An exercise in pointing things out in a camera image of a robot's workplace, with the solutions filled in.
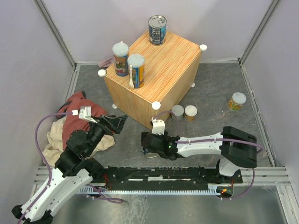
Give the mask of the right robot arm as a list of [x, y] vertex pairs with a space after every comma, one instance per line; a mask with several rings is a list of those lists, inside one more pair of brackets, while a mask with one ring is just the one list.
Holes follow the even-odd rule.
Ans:
[[194, 155], [220, 155], [219, 168], [214, 171], [219, 182], [226, 182], [240, 168], [257, 167], [256, 137], [231, 126], [216, 134], [193, 138], [171, 137], [167, 131], [161, 135], [142, 132], [141, 145], [146, 153], [172, 161]]

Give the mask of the tall yellow drink can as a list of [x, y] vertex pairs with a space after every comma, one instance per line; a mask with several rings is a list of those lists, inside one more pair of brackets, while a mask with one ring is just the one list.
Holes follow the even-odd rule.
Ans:
[[145, 76], [145, 58], [140, 54], [132, 54], [128, 57], [128, 65], [133, 66], [134, 88], [143, 87]]

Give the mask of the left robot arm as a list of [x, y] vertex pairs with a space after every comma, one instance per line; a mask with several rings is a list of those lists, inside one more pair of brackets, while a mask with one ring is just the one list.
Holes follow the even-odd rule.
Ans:
[[87, 121], [89, 131], [72, 132], [54, 168], [46, 164], [49, 177], [41, 188], [25, 204], [12, 209], [18, 223], [50, 224], [63, 204], [83, 186], [99, 182], [104, 168], [90, 156], [105, 135], [120, 134], [128, 118], [126, 115], [94, 117], [83, 110], [73, 110], [70, 114]]

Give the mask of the orange cup white lid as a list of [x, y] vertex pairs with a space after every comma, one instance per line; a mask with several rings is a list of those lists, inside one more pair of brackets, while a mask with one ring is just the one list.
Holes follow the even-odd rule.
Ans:
[[195, 116], [197, 114], [197, 108], [193, 105], [188, 105], [185, 108], [185, 119], [187, 121], [193, 121], [195, 119]]

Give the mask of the blue Progresso soup can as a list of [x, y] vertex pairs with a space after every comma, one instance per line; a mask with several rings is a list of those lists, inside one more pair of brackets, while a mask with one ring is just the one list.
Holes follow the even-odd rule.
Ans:
[[167, 19], [161, 15], [154, 15], [149, 18], [149, 41], [153, 45], [162, 45], [166, 35]]

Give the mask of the tall can cartoon label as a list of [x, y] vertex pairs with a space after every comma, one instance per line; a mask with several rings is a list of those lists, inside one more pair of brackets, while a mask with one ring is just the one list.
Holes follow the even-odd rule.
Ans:
[[120, 77], [128, 75], [128, 55], [129, 47], [123, 41], [116, 43], [113, 48], [114, 68], [115, 72]]

